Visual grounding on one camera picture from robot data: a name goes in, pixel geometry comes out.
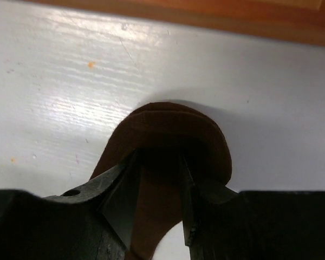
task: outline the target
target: brown fabric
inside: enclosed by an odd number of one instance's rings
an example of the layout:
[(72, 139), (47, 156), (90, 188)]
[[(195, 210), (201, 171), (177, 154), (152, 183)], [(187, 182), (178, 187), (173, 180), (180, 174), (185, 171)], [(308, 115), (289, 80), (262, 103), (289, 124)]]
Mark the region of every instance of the brown fabric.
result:
[(204, 114), (169, 102), (136, 109), (115, 129), (91, 178), (142, 150), (142, 177), (131, 251), (125, 260), (150, 260), (168, 230), (181, 221), (178, 152), (199, 178), (226, 184), (231, 157), (217, 124)]

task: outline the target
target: orange stain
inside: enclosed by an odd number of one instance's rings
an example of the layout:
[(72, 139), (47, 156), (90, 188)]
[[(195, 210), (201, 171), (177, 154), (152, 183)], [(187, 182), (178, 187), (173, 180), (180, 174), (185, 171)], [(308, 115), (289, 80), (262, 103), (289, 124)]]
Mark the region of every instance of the orange stain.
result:
[(88, 63), (88, 67), (89, 67), (90, 69), (94, 68), (94, 66), (95, 66), (95, 61), (90, 61), (90, 62)]

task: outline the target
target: folded brown fabric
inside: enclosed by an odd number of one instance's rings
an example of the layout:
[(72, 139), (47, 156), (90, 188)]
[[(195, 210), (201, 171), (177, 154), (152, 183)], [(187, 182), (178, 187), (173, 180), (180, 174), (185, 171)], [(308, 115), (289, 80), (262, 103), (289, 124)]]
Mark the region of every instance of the folded brown fabric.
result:
[(231, 157), (221, 130), (206, 115), (175, 103), (149, 103), (118, 125), (91, 178), (137, 148), (142, 152), (142, 176), (131, 250), (125, 260), (150, 260), (166, 232), (181, 221), (180, 151), (199, 179), (223, 184), (231, 177)]

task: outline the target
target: brown cloth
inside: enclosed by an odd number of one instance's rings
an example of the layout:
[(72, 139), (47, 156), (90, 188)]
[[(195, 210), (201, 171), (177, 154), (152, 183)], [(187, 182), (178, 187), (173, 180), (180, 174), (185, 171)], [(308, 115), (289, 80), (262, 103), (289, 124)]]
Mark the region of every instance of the brown cloth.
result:
[(166, 232), (182, 220), (179, 152), (183, 150), (199, 179), (223, 184), (231, 177), (231, 157), (221, 130), (206, 115), (175, 103), (149, 103), (118, 125), (91, 178), (136, 148), (142, 150), (143, 166), (131, 250), (125, 260), (150, 260)]

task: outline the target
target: white table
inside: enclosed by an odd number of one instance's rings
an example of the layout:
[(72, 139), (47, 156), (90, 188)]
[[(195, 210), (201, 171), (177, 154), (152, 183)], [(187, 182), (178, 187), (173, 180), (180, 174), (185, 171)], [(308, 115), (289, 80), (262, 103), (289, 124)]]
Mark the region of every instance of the white table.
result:
[[(115, 126), (161, 100), (220, 125), (230, 188), (325, 190), (325, 48), (0, 1), (0, 189), (86, 182)], [(154, 259), (188, 259), (182, 237)]]

